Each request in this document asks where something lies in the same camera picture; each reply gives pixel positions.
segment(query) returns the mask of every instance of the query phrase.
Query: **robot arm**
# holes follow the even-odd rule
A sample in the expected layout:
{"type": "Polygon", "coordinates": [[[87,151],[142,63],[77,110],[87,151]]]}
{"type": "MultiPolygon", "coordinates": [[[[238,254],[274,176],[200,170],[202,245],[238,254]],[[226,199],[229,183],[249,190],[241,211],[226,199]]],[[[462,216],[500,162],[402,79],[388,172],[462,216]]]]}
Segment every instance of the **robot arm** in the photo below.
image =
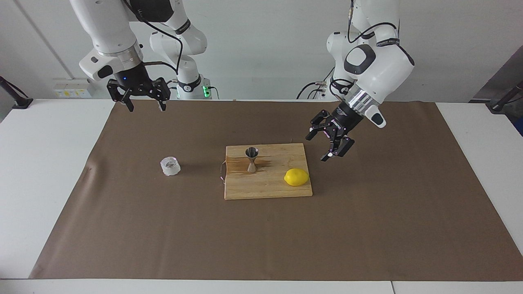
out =
{"type": "MultiPolygon", "coordinates": [[[[160,77],[155,81],[149,78],[141,45],[131,31],[129,21],[135,13],[138,20],[162,22],[169,26],[169,32],[180,39],[155,42],[155,49],[176,68],[179,82],[184,81],[194,86],[203,85],[194,60],[184,55],[200,54],[207,48],[205,35],[194,26],[185,14],[181,0],[70,0],[71,5],[85,31],[91,36],[94,48],[80,61],[82,70],[92,79],[100,80],[113,74],[107,88],[114,101],[127,105],[130,111],[134,106],[130,96],[148,96],[158,101],[161,110],[165,110],[170,99],[170,89],[160,77]]],[[[167,36],[154,32],[155,38],[167,36]]],[[[204,97],[204,91],[198,98],[204,97]]]]}
{"type": "Polygon", "coordinates": [[[347,134],[367,117],[379,128],[386,121],[379,111],[385,98],[410,75],[414,61],[400,46],[397,33],[399,0],[352,1],[349,19],[358,33],[335,32],[327,49],[336,61],[328,85],[341,101],[330,114],[322,110],[312,121],[307,140],[323,131],[331,141],[322,161],[344,156],[354,144],[347,134]]]}

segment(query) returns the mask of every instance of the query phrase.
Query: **green light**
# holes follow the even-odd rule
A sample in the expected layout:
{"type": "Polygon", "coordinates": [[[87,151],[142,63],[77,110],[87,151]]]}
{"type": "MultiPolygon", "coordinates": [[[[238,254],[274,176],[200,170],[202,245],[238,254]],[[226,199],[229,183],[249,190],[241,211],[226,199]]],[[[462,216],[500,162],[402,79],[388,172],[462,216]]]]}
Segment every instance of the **green light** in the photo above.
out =
{"type": "Polygon", "coordinates": [[[209,88],[203,86],[203,95],[205,96],[205,98],[209,98],[211,96],[211,91],[209,91],[209,88]]]}

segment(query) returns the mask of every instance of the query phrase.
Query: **lemon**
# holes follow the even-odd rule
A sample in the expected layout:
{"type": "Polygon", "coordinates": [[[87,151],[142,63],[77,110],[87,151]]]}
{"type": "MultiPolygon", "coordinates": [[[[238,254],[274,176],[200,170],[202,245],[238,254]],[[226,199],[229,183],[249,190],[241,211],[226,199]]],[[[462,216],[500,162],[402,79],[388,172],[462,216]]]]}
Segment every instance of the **lemon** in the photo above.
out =
{"type": "Polygon", "coordinates": [[[309,175],[301,168],[291,168],[283,177],[285,182],[291,186],[301,186],[309,180],[309,175]]]}

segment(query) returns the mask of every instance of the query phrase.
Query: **brown tablecloth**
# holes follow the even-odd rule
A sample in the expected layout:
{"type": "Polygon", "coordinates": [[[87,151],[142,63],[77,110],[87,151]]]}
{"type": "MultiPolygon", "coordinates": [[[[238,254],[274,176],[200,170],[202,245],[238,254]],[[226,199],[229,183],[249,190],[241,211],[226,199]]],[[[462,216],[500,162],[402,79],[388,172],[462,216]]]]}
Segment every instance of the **brown tablecloth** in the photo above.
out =
{"type": "Polygon", "coordinates": [[[435,104],[385,103],[387,127],[364,120],[324,163],[327,138],[304,137],[337,103],[134,103],[112,110],[31,278],[523,280],[435,104]],[[226,145],[290,142],[313,197],[223,200],[226,145]],[[167,156],[179,175],[162,174],[167,156]]]}

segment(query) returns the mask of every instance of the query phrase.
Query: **jigger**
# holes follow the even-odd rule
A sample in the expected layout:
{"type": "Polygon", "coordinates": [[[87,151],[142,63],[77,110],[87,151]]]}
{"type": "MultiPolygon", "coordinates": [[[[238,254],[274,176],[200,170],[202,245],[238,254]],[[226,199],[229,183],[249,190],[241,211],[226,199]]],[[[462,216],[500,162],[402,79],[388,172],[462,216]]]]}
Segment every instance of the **jigger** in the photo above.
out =
{"type": "Polygon", "coordinates": [[[258,149],[254,147],[249,147],[245,150],[245,155],[247,155],[247,158],[249,159],[249,167],[247,168],[247,171],[251,174],[256,173],[256,164],[254,164],[254,160],[258,157],[258,149]]]}

